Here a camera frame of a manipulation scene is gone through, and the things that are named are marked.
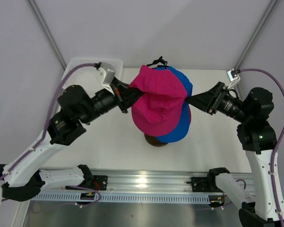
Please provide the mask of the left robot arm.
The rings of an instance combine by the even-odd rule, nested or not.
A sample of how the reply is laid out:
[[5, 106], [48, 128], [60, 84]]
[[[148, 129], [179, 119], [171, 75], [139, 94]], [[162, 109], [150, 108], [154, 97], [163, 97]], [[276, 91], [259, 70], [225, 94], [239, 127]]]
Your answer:
[[61, 107], [41, 132], [37, 142], [23, 154], [23, 158], [0, 164], [0, 180], [3, 199], [27, 201], [43, 190], [64, 187], [66, 189], [92, 189], [94, 176], [87, 165], [64, 170], [45, 170], [41, 166], [54, 154], [66, 149], [87, 130], [83, 127], [115, 107], [123, 113], [144, 92], [130, 88], [118, 79], [112, 80], [113, 91], [98, 91], [89, 97], [80, 85], [67, 87], [57, 101]]

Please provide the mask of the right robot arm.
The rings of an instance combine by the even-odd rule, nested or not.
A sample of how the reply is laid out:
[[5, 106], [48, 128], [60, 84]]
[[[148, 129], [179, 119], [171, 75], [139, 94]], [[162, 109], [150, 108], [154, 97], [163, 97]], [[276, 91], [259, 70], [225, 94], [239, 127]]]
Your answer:
[[238, 209], [244, 227], [284, 227], [284, 200], [277, 171], [277, 138], [268, 122], [274, 108], [272, 93], [255, 87], [244, 101], [218, 82], [209, 91], [190, 96], [186, 102], [213, 115], [220, 112], [239, 122], [237, 136], [248, 158], [254, 195], [242, 188], [225, 167], [210, 169], [206, 185], [222, 191]]

